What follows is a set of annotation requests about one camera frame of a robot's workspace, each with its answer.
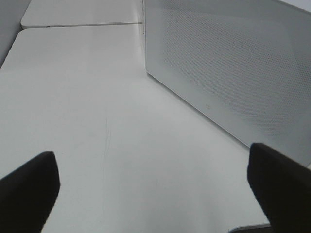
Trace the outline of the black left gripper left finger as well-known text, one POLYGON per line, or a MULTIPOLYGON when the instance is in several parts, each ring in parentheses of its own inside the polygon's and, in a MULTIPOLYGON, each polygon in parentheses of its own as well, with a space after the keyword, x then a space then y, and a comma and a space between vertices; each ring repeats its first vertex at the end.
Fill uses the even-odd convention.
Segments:
POLYGON ((0 180, 0 231, 42 231, 60 191, 57 161, 43 152, 0 180))

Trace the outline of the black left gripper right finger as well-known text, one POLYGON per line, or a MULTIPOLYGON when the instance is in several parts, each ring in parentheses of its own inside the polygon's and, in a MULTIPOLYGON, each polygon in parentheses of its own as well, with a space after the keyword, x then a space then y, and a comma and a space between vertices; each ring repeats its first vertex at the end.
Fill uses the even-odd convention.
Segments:
POLYGON ((274 232, 311 231, 309 169, 263 143, 253 143, 247 180, 274 232))

